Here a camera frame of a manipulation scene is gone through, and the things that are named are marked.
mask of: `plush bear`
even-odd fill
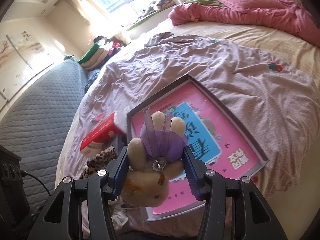
[[[121,197],[134,206],[157,207],[169,194],[169,180],[183,172],[185,123],[162,112],[145,113],[140,138],[128,145],[129,169]]]

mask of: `blue gripper pad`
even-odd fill
[[[121,194],[124,181],[129,170],[127,146],[122,148],[122,151],[115,162],[109,164],[113,165],[113,167],[109,172],[107,193],[109,193],[113,199],[116,199]]]
[[[190,147],[183,148],[182,161],[191,193],[198,201],[205,200],[207,189],[204,183],[204,173],[207,167],[203,161],[195,159]]]

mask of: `gray quilted cover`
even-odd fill
[[[0,144],[19,155],[21,170],[38,177],[51,193],[58,158],[85,85],[82,67],[66,60],[34,82],[0,122]],[[35,179],[23,180],[30,207],[48,198]]]

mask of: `book cover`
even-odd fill
[[[151,113],[172,112],[186,123],[185,135],[196,159],[222,176],[238,179],[260,163],[257,154],[229,119],[192,82],[186,83],[151,105]],[[136,136],[144,123],[143,113],[132,117]],[[192,195],[185,173],[170,181],[169,196],[153,215],[171,215],[200,205]]]

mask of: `pink book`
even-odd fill
[[[226,107],[221,107],[221,102],[213,95],[208,95],[209,91],[201,84],[190,76],[187,81],[180,82],[181,85],[143,110],[151,107],[152,113],[170,111],[173,116],[181,117],[186,123],[185,135],[195,158],[204,161],[209,169],[230,179],[253,176],[268,159],[252,136],[247,136],[248,131],[244,127],[245,131],[241,130],[234,115],[230,117],[225,111]],[[131,117],[132,137],[140,134],[144,122],[143,110]],[[203,204],[192,195],[185,173],[170,181],[169,187],[169,196],[161,206],[143,208],[145,220],[177,216]]]

